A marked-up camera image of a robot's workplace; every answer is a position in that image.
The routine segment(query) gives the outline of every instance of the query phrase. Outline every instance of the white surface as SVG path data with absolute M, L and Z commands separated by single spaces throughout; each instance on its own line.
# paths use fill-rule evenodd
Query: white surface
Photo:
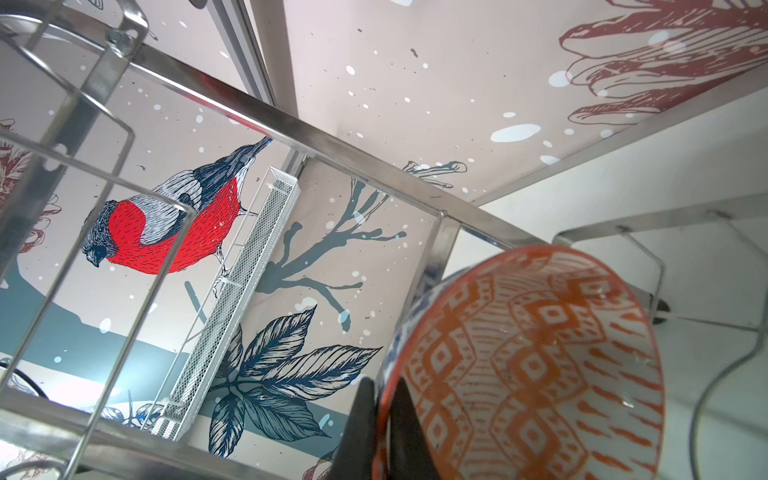
M 562 230 L 632 214 L 768 190 L 768 91 L 742 98 L 587 164 L 483 206 L 551 241 Z M 738 226 L 768 248 L 768 221 Z M 667 263 L 662 298 L 673 311 L 732 323 L 760 318 L 768 269 L 722 227 L 703 225 L 640 233 Z M 655 265 L 626 240 L 577 243 L 626 281 L 652 290 Z M 459 236 L 446 273 L 495 252 Z M 727 363 L 754 345 L 754 335 L 669 321 L 655 327 L 665 375 L 667 417 L 660 478 L 688 480 L 687 430 L 693 405 Z M 765 478 L 768 468 L 768 355 L 734 373 L 715 392 L 700 435 L 704 478 Z

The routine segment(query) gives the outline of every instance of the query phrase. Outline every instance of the bird beak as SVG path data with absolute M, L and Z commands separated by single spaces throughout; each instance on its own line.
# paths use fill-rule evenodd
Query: bird beak
M 96 252 L 91 250 L 90 252 L 85 254 L 85 258 L 88 259 L 89 262 L 93 263 L 95 267 L 98 268 L 98 264 L 101 263 L 101 258 L 96 256 Z

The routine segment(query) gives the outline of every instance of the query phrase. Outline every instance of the white spot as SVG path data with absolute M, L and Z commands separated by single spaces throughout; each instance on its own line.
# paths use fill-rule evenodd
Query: white spot
M 666 53 L 682 53 L 685 51 L 685 44 L 682 41 L 668 41 L 664 44 Z
M 297 312 L 303 312 L 304 310 L 312 308 L 315 305 L 317 305 L 317 300 L 311 296 L 305 296 L 301 303 L 294 303 L 293 308 L 295 308 Z
M 112 320 L 105 318 L 101 321 L 101 323 L 98 324 L 98 331 L 102 333 L 106 333 L 109 331 L 111 327 L 112 327 Z
M 670 32 L 666 30 L 657 31 L 648 39 L 648 45 L 651 47 L 654 45 L 659 45 L 662 41 L 667 41 L 669 37 Z
M 502 128 L 493 132 L 491 141 L 496 143 L 508 143 L 512 141 L 522 141 L 533 137 L 541 131 L 541 127 L 536 124 L 520 124 L 511 127 Z
M 539 159 L 540 159 L 541 161 L 543 161 L 544 163 L 546 163 L 547 165 L 556 164 L 557 162 L 559 162 L 559 161 L 560 161 L 560 159 L 559 159 L 559 158 L 557 158 L 557 157 L 552 157 L 551 155 L 541 155 L 541 156 L 539 157 Z
M 560 70 L 556 71 L 549 76 L 549 84 L 553 87 L 565 87 L 571 83 L 574 76 L 569 71 Z

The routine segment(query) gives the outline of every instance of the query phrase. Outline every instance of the metal dish rack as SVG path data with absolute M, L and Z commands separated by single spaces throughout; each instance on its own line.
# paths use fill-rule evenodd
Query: metal dish rack
M 17 187 L 18 195 L 15 194 L 14 202 L 9 202 L 8 208 L 0 215 L 0 227 L 3 227 L 3 230 L 0 230 L 3 232 L 3 243 L 0 243 L 0 267 L 3 269 L 18 251 L 18 249 L 13 250 L 14 242 L 23 240 L 26 232 L 34 226 L 32 222 L 38 218 L 38 212 L 41 209 L 40 201 L 47 200 L 67 167 L 83 170 L 107 181 L 107 186 L 101 192 L 97 205 L 106 200 L 112 185 L 121 185 L 184 210 L 187 216 L 181 233 L 189 230 L 195 215 L 192 208 L 162 197 L 119 176 L 133 141 L 133 132 L 125 123 L 111 114 L 104 104 L 127 68 L 132 68 L 144 77 L 178 94 L 295 149 L 298 154 L 290 157 L 284 167 L 289 174 L 298 177 L 303 162 L 307 158 L 320 161 L 436 217 L 426 242 L 425 254 L 420 259 L 416 275 L 402 306 L 401 321 L 413 301 L 442 280 L 445 265 L 460 230 L 467 230 L 501 248 L 547 243 L 144 44 L 143 39 L 148 31 L 148 23 L 134 0 L 118 0 L 123 8 L 124 17 L 117 28 L 111 28 L 87 15 L 63 7 L 62 3 L 61 0 L 55 2 L 5 0 L 0 5 L 2 40 L 55 79 L 68 93 L 67 100 L 42 141 L 32 142 L 13 133 L 0 132 L 2 140 L 17 144 L 36 155 L 33 159 L 33 167 L 28 169 Z M 99 61 L 80 88 L 76 88 L 55 74 L 32 53 L 43 32 L 46 35 L 63 38 L 100 55 Z M 22 46 L 21 39 L 25 37 L 28 39 L 25 46 Z M 107 115 L 127 132 L 127 141 L 112 172 L 99 170 L 74 158 L 99 114 Z M 67 154 L 60 153 L 61 148 L 55 148 L 58 144 L 65 146 Z M 45 159 L 56 161 L 61 166 L 52 172 L 45 170 L 43 168 Z M 660 267 L 656 290 L 648 308 L 651 318 L 664 316 L 673 320 L 747 329 L 756 333 L 754 349 L 714 378 L 697 403 L 694 420 L 690 427 L 690 462 L 696 480 L 700 477 L 696 459 L 697 426 L 700 414 L 717 384 L 726 375 L 752 359 L 763 348 L 766 329 L 768 329 L 766 326 L 768 313 L 763 312 L 759 326 L 749 327 L 657 312 L 658 293 L 664 281 L 664 262 L 637 242 L 632 237 L 632 233 L 720 221 L 733 231 L 740 243 L 752 249 L 768 266 L 768 255 L 736 230 L 731 223 L 731 220 L 761 217 L 767 211 L 768 195 L 756 195 L 597 223 L 560 233 L 553 241 L 553 243 L 570 246 L 579 240 L 622 235 Z M 88 226 L 94 221 L 95 214 L 92 214 L 83 231 L 90 230 Z M 67 480 L 78 470 L 78 466 L 120 478 L 279 478 L 177 442 L 169 442 L 159 436 L 152 436 L 148 432 L 129 429 L 111 422 L 99 422 L 98 413 L 108 400 L 109 393 L 152 304 L 154 294 L 170 269 L 182 239 L 183 235 L 177 237 L 160 274 L 157 275 L 147 298 L 144 299 L 139 315 L 127 335 L 124 347 L 94 408 L 94 413 L 90 415 L 49 402 L 47 399 L 5 388 L 24 349 L 30 343 L 35 328 L 45 314 L 45 309 L 50 305 L 52 297 L 78 253 L 79 244 L 73 246 L 40 312 L 0 379 L 0 431 L 3 439 L 55 458 L 70 458 L 66 463 L 49 460 L 45 461 L 45 465 L 33 466 L 57 469 L 61 473 L 60 478 Z M 227 329 L 221 330 L 220 334 L 227 336 Z M 217 363 L 215 358 L 214 355 L 214 361 L 209 365 L 201 364 L 202 367 L 207 369 L 213 365 L 215 368 Z M 171 411 L 167 413 L 168 418 L 172 417 L 175 422 L 184 421 L 184 415 L 171 415 Z M 166 436 L 176 437 L 179 431 L 183 431 L 183 428 L 178 428 L 178 424 L 172 426 L 170 430 L 166 428 L 168 422 L 165 422 L 165 427 L 162 425 L 163 423 L 159 422 L 155 426 L 155 431 L 160 433 L 164 430 Z

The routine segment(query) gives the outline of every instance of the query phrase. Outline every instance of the red bird breast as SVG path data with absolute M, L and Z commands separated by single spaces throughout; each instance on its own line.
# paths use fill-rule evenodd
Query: red bird breast
M 192 228 L 174 262 L 171 272 L 178 272 L 216 252 L 234 223 L 240 210 L 237 179 L 233 178 L 214 198 L 213 203 L 197 215 Z M 109 261 L 134 270 L 157 275 L 176 240 L 176 235 L 154 245 L 143 245 L 146 217 L 136 204 L 121 201 L 109 219 L 109 230 L 119 250 Z

